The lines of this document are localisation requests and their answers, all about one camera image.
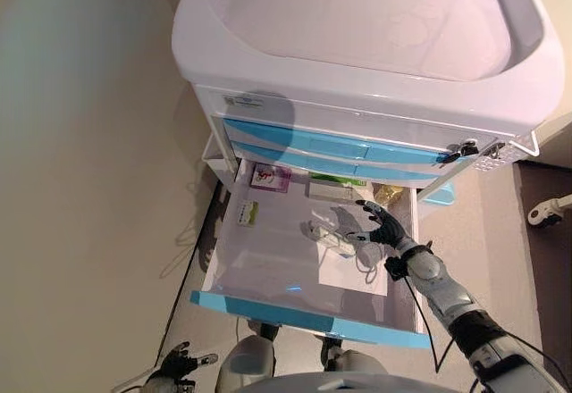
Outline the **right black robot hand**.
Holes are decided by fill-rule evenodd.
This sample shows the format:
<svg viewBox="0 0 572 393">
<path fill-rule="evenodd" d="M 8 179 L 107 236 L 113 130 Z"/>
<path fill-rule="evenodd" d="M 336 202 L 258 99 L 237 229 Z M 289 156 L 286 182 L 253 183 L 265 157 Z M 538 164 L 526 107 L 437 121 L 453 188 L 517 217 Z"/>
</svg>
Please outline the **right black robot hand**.
<svg viewBox="0 0 572 393">
<path fill-rule="evenodd" d="M 371 231 L 348 232 L 347 239 L 388 245 L 401 253 L 417 246 L 401 223 L 382 206 L 366 200 L 357 200 L 356 204 L 360 205 L 365 212 L 370 213 L 369 219 L 376 222 L 379 227 Z"/>
</svg>

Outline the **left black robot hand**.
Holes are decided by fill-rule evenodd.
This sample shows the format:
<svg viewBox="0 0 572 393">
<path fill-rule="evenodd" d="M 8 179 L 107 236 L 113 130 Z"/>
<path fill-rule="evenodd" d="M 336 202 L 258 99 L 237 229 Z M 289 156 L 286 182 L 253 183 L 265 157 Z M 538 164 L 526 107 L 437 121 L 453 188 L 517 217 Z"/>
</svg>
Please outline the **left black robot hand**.
<svg viewBox="0 0 572 393">
<path fill-rule="evenodd" d="M 175 346 L 162 361 L 159 372 L 167 378 L 182 380 L 196 369 L 218 362 L 218 354 L 193 357 L 189 353 L 190 342 L 183 341 Z"/>
</svg>

